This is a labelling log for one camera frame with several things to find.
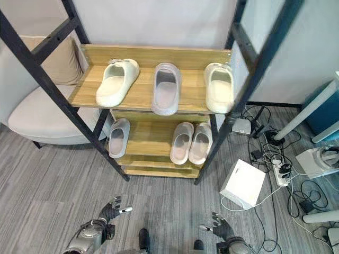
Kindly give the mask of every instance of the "wall baseboard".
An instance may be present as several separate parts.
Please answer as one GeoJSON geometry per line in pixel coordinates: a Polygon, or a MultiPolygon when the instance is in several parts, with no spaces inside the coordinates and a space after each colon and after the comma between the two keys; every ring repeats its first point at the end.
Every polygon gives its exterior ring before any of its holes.
{"type": "Polygon", "coordinates": [[[247,102],[246,105],[272,106],[272,107],[294,107],[294,108],[302,107],[302,104],[279,103],[279,102],[247,102]]]}

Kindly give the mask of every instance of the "power strip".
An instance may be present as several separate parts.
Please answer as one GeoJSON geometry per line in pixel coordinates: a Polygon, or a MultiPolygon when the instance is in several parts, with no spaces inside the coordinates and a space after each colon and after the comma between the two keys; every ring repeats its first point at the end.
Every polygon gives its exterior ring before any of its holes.
{"type": "Polygon", "coordinates": [[[279,186],[287,186],[288,185],[288,177],[286,178],[282,178],[282,176],[284,174],[279,173],[279,169],[281,167],[281,164],[279,165],[273,165],[273,170],[274,170],[274,175],[275,175],[275,180],[276,180],[276,184],[278,184],[279,186]]]}

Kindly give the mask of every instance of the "shelf board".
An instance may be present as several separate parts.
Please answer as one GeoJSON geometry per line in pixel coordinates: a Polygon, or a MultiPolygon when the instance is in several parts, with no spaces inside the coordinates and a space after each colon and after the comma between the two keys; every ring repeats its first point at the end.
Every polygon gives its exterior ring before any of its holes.
{"type": "Polygon", "coordinates": [[[140,74],[116,110],[151,112],[154,69],[159,63],[170,62],[182,74],[181,97],[178,113],[211,114],[205,103],[206,86],[203,71],[211,62],[229,62],[230,50],[183,49],[131,46],[82,45],[89,63],[69,102],[76,107],[101,107],[95,93],[110,59],[134,59],[139,63],[140,74]]]}
{"type": "Polygon", "coordinates": [[[127,175],[139,175],[139,176],[164,176],[164,177],[183,177],[183,178],[197,178],[199,170],[192,169],[165,169],[165,168],[142,168],[124,166],[124,172],[127,175]]]}
{"type": "MultiPolygon", "coordinates": [[[[69,97],[74,107],[101,107],[96,103],[95,93],[99,88],[106,66],[89,66],[82,80],[69,97]]],[[[178,113],[211,114],[205,103],[206,86],[203,70],[181,70],[182,87],[178,113]]],[[[140,74],[127,92],[116,110],[133,110],[151,112],[153,97],[154,69],[140,68],[140,74]]]]}
{"type": "Polygon", "coordinates": [[[153,112],[134,112],[127,110],[111,111],[115,119],[127,118],[129,121],[147,121],[147,122],[190,122],[201,123],[209,122],[210,115],[208,114],[180,114],[174,115],[156,115],[153,112]]]}
{"type": "Polygon", "coordinates": [[[164,169],[196,169],[200,170],[202,165],[195,165],[190,161],[187,161],[183,165],[177,165],[171,162],[169,157],[165,156],[141,156],[141,155],[124,155],[117,159],[117,162],[122,166],[133,167],[152,167],[152,168],[164,168],[164,169]]]}
{"type": "Polygon", "coordinates": [[[130,121],[125,154],[170,156],[172,136],[178,123],[130,121]]]}

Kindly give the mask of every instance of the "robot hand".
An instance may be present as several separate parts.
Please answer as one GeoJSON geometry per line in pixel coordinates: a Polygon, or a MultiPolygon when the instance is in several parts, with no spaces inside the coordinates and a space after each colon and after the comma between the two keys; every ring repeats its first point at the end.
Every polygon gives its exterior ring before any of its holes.
{"type": "Polygon", "coordinates": [[[115,225],[109,224],[120,214],[132,211],[132,207],[119,209],[121,197],[114,197],[99,213],[97,220],[90,220],[81,225],[74,234],[63,254],[93,254],[106,240],[113,239],[115,225]]]}
{"type": "Polygon", "coordinates": [[[212,213],[214,227],[210,228],[206,225],[200,225],[199,227],[205,231],[212,232],[213,234],[221,237],[224,242],[217,243],[217,251],[227,254],[254,254],[254,250],[247,245],[241,237],[236,237],[232,227],[228,224],[225,218],[220,214],[212,213]]]}
{"type": "Polygon", "coordinates": [[[206,225],[200,225],[200,228],[212,232],[216,236],[223,238],[224,241],[234,237],[234,231],[225,218],[215,212],[212,213],[212,218],[215,220],[215,222],[213,222],[215,227],[210,228],[206,225]]]}
{"type": "Polygon", "coordinates": [[[106,224],[108,224],[110,220],[113,220],[115,217],[119,216],[120,214],[132,211],[132,207],[119,209],[120,202],[121,202],[120,196],[114,197],[111,201],[109,201],[107,205],[101,209],[101,212],[99,214],[99,220],[102,220],[106,224]]]}

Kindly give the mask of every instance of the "white slipper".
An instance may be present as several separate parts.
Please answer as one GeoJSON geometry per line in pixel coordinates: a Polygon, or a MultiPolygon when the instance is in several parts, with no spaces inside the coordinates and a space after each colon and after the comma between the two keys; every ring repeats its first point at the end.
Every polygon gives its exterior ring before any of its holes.
{"type": "Polygon", "coordinates": [[[210,63],[204,71],[206,105],[217,114],[228,113],[234,104],[231,68],[221,63],[210,63]]]}
{"type": "Polygon", "coordinates": [[[139,72],[138,63],[132,59],[110,61],[104,71],[101,85],[96,91],[96,102],[103,107],[118,106],[139,72]]]}
{"type": "Polygon", "coordinates": [[[125,154],[130,123],[126,118],[117,119],[111,126],[109,156],[120,158],[125,154]]]}
{"type": "Polygon", "coordinates": [[[192,143],[193,132],[193,124],[187,122],[180,123],[175,128],[171,154],[169,156],[173,163],[181,165],[187,161],[192,143]]]}
{"type": "Polygon", "coordinates": [[[189,152],[189,160],[193,164],[200,165],[206,160],[206,157],[212,147],[212,131],[208,123],[200,123],[195,128],[194,138],[189,152]]]}
{"type": "Polygon", "coordinates": [[[152,111],[157,115],[173,115],[178,110],[181,91],[180,70],[171,63],[155,67],[152,111]]]}

